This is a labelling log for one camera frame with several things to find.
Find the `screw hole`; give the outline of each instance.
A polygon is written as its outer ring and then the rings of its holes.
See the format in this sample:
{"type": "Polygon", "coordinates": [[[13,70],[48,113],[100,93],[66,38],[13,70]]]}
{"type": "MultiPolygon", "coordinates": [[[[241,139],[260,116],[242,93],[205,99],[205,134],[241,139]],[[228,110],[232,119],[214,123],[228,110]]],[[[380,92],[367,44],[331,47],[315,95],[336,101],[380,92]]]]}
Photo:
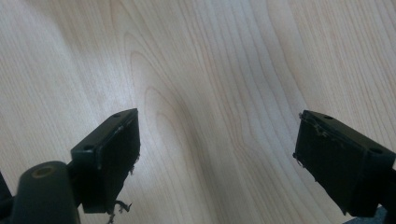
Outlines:
{"type": "Polygon", "coordinates": [[[55,167],[51,165],[44,166],[34,170],[32,173],[32,177],[36,179],[46,177],[47,175],[51,175],[54,171],[55,171],[55,167]]]}
{"type": "Polygon", "coordinates": [[[92,149],[93,149],[93,145],[87,145],[84,147],[85,151],[92,150],[92,149]]]}
{"type": "Polygon", "coordinates": [[[375,148],[375,147],[370,147],[370,151],[376,153],[376,154],[382,154],[382,150],[379,148],[375,148]]]}

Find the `light wood surface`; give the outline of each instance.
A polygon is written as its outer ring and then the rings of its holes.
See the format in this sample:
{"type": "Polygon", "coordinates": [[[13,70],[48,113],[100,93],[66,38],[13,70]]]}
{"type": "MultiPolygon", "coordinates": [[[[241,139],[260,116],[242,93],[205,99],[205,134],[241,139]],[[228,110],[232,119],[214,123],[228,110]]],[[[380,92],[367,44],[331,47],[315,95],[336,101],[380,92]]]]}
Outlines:
{"type": "Polygon", "coordinates": [[[116,223],[342,223],[291,156],[298,113],[396,148],[395,4],[1,0],[0,170],[15,193],[137,107],[132,211],[116,223]]]}

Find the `wooden table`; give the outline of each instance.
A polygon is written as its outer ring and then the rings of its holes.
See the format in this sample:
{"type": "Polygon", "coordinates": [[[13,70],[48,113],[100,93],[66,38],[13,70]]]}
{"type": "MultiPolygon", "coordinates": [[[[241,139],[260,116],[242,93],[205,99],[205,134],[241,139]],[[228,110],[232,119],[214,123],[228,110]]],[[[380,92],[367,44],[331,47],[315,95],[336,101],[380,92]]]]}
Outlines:
{"type": "MultiPolygon", "coordinates": [[[[116,223],[341,223],[291,156],[298,113],[396,148],[396,2],[0,1],[0,170],[19,176],[137,107],[116,223]]],[[[106,223],[108,215],[83,215],[106,223]]]]}

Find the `wood grain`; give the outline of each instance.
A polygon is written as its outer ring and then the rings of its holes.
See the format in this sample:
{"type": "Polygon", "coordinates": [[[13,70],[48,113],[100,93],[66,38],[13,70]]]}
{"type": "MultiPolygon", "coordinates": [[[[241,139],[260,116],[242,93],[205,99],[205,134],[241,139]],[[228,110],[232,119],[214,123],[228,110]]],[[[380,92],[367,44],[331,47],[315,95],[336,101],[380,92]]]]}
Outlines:
{"type": "Polygon", "coordinates": [[[395,4],[1,0],[0,169],[15,193],[137,107],[133,206],[116,223],[342,223],[291,156],[298,113],[396,147],[395,4]]]}

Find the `black plastic part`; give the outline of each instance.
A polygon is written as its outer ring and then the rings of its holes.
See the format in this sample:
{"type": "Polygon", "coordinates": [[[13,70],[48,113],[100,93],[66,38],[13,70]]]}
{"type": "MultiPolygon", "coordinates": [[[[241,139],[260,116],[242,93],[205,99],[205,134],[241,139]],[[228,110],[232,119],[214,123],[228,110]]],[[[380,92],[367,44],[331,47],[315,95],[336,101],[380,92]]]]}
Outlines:
{"type": "Polygon", "coordinates": [[[0,220],[11,215],[13,203],[14,198],[12,197],[11,192],[9,192],[6,181],[0,172],[0,220]]]}
{"type": "Polygon", "coordinates": [[[293,157],[354,217],[372,217],[392,189],[395,153],[327,115],[304,111],[293,157]]]}
{"type": "Polygon", "coordinates": [[[394,170],[392,170],[386,183],[381,204],[389,212],[387,220],[394,220],[393,223],[396,223],[396,171],[394,170]]]}
{"type": "Polygon", "coordinates": [[[21,176],[10,223],[79,223],[66,164],[45,162],[21,176]]]}
{"type": "Polygon", "coordinates": [[[355,217],[344,224],[383,224],[387,213],[387,209],[381,206],[376,209],[373,217],[355,217]]]}
{"type": "Polygon", "coordinates": [[[71,150],[69,172],[85,213],[113,213],[139,152],[137,109],[112,115],[71,150]]]}
{"type": "Polygon", "coordinates": [[[393,213],[388,212],[385,216],[384,224],[395,224],[396,223],[396,216],[393,213]]]}

